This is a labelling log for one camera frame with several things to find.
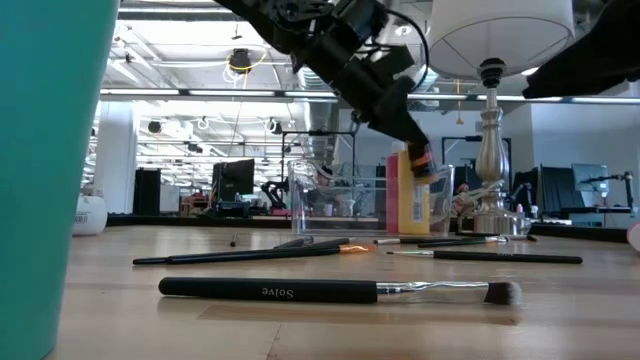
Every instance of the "pillar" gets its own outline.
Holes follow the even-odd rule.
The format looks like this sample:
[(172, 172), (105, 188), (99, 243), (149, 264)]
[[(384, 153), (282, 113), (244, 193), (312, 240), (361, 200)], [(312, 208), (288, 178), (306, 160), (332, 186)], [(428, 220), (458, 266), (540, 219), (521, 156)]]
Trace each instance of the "pillar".
[(100, 104), (94, 186), (109, 213), (130, 214), (136, 177), (138, 124), (132, 102)]
[(118, 3), (1, 2), (0, 359), (41, 359), (55, 345)]

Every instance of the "teal object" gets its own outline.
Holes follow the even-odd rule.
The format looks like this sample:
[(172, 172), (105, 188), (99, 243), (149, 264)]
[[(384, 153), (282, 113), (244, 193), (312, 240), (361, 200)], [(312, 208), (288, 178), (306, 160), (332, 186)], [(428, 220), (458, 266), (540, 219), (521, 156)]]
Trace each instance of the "teal object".
[(55, 345), (82, 168), (117, 8), (118, 0), (0, 5), (2, 360), (41, 359)]

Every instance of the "wooden table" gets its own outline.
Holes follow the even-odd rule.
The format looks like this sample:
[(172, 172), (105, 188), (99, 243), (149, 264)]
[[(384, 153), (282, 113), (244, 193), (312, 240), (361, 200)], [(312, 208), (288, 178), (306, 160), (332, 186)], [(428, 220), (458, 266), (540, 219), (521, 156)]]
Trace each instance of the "wooden table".
[[(119, 227), (75, 238), (58, 347), (49, 359), (640, 359), (640, 254), (624, 244), (545, 238), (503, 246), (579, 255), (584, 265), (383, 255), (400, 248), (391, 246), (377, 255), (131, 266), (134, 257), (228, 251), (234, 232), (238, 250), (291, 239), (273, 230), (178, 227)], [(506, 280), (521, 284), (523, 302), (347, 306), (163, 298), (157, 284), (169, 275)]]

